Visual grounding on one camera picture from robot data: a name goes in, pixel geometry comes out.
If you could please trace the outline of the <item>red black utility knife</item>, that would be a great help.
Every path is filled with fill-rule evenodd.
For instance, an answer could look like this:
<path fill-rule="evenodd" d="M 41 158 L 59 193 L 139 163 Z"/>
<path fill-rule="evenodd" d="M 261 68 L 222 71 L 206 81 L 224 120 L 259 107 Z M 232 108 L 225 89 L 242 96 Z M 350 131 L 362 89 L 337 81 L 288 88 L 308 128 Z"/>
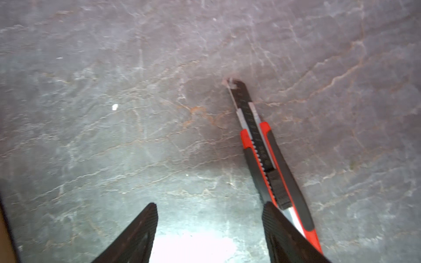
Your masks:
<path fill-rule="evenodd" d="M 305 198 L 277 145 L 271 127 L 260 119 L 247 86 L 227 78 L 228 88 L 242 130 L 243 152 L 263 203 L 271 202 L 292 225 L 322 252 L 315 225 Z"/>

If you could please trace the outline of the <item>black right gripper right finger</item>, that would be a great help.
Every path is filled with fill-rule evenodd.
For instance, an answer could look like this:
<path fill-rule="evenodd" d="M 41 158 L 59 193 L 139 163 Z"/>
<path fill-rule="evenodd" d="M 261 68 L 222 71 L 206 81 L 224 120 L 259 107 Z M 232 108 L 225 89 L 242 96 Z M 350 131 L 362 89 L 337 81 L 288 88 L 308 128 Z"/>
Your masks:
<path fill-rule="evenodd" d="M 329 263 L 271 202 L 262 221 L 271 263 Z"/>

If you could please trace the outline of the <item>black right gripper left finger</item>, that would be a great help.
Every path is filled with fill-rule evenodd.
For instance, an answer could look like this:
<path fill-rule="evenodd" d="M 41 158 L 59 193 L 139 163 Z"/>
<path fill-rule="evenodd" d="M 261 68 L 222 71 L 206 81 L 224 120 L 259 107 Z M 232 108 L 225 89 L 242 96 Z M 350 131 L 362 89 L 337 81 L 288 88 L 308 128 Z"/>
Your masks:
<path fill-rule="evenodd" d="M 148 263 L 158 225 L 155 203 L 149 203 L 93 263 Z"/>

